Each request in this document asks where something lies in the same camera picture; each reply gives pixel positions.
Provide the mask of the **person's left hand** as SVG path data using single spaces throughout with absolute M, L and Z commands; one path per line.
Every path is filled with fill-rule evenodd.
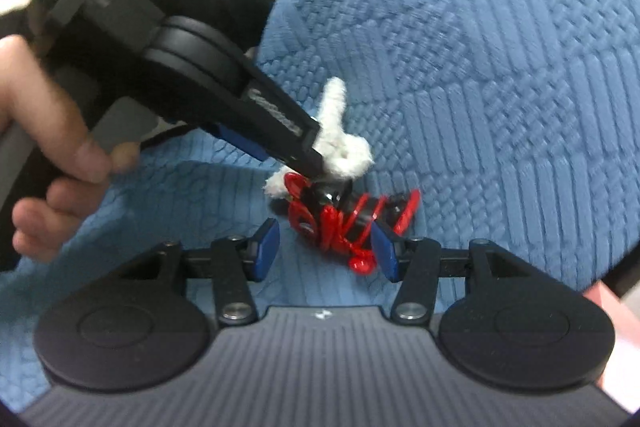
M 63 173 L 49 185 L 45 198 L 23 198 L 12 210 L 14 249 L 49 262 L 99 209 L 111 176 L 138 165 L 140 145 L 122 143 L 104 152 L 76 103 L 43 72 L 18 35 L 1 39 L 1 128 L 13 121 Z

